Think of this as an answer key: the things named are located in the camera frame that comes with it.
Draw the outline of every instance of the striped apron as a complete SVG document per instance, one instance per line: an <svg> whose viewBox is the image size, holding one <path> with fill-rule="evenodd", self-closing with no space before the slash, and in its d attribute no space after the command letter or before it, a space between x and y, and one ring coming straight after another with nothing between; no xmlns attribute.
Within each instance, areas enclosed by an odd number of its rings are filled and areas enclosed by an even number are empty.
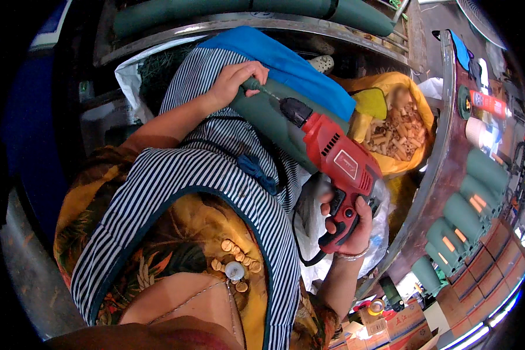
<svg viewBox="0 0 525 350"><path fill-rule="evenodd" d="M178 69L160 113L205 93L222 67L246 58L194 49ZM259 174L238 158L254 159ZM275 190L262 186L274 179ZM268 271L265 348L289 346L300 298L300 264L288 213L309 178L299 164L230 108L207 117L176 149L144 150L113 196L78 259L71 294L89 325L107 290L148 229L178 198L208 192L225 200L254 235Z"/></svg>

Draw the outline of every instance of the bracelet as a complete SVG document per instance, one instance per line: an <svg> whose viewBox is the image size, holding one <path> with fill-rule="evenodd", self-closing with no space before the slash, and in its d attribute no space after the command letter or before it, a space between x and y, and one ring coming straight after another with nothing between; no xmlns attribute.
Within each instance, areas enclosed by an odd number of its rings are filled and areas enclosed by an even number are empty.
<svg viewBox="0 0 525 350"><path fill-rule="evenodd" d="M344 254L344 253L339 253L336 251L334 253L334 256L336 256L337 258L341 258L343 260L349 261L349 262L353 262L363 257L368 252L369 249L370 249L370 241L368 241L368 246L360 254Z"/></svg>

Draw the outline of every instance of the tape roll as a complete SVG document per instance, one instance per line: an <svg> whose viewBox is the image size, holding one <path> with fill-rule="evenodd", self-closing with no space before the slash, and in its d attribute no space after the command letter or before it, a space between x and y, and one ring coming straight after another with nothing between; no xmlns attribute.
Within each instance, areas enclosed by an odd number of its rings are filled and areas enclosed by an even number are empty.
<svg viewBox="0 0 525 350"><path fill-rule="evenodd" d="M383 313L383 310L385 310L385 302L381 299L374 299L368 305L368 314L371 316L378 316Z"/></svg>

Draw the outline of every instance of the red power drill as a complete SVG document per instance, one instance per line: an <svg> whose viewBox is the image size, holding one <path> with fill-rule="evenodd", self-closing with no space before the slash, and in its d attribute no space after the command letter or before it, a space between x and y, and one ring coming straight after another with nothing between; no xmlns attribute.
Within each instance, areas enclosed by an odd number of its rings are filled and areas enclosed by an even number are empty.
<svg viewBox="0 0 525 350"><path fill-rule="evenodd" d="M280 99L280 111L305 132L303 142L309 159L320 172L329 176L333 187L330 214L336 233L327 232L321 236L321 252L309 262L302 259L306 266L311 266L325 254L338 251L350 237L359 222L359 215L354 210L357 197L361 195L368 202L375 181L383 176L375 158L362 145L346 137L339 125L328 116L313 112L313 109L292 97Z"/></svg>

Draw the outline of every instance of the floor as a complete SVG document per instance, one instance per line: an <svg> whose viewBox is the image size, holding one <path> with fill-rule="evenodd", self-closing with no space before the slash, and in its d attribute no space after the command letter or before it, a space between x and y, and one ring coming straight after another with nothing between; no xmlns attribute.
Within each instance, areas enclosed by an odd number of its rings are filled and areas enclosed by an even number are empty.
<svg viewBox="0 0 525 350"><path fill-rule="evenodd" d="M418 80L443 77L440 42L431 34L433 30L451 29L465 43L475 58L483 58L488 62L486 54L486 39L469 25L469 20L455 2L447 4L426 4L420 6L424 32L426 33L427 68L426 76L421 74ZM495 79L491 68L488 68L488 78Z"/></svg>

